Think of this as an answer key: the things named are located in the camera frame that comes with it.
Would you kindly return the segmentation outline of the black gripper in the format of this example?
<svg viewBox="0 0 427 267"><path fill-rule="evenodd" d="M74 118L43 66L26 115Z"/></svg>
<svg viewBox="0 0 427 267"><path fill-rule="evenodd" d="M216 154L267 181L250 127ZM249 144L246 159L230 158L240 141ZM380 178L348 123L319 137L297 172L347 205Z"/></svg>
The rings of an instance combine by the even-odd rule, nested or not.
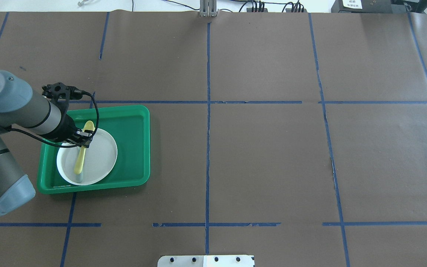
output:
<svg viewBox="0 0 427 267"><path fill-rule="evenodd" d="M81 147L88 148L93 140L93 136L94 132L82 132L76 127L73 119L65 114L59 125L52 132L52 142L81 144Z"/></svg>

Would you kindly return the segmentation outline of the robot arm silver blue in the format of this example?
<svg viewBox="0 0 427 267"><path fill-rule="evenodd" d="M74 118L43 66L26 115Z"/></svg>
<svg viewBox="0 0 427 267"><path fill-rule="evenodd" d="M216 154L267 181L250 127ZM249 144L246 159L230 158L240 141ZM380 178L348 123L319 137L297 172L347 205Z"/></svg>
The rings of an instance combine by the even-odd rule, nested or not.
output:
<svg viewBox="0 0 427 267"><path fill-rule="evenodd" d="M29 83L14 74L0 70L0 216L32 200L36 194L29 177L17 163L1 135L19 132L43 144L88 148L96 130L85 132L67 114L71 100L95 97L84 90L63 83L42 87L37 94Z"/></svg>

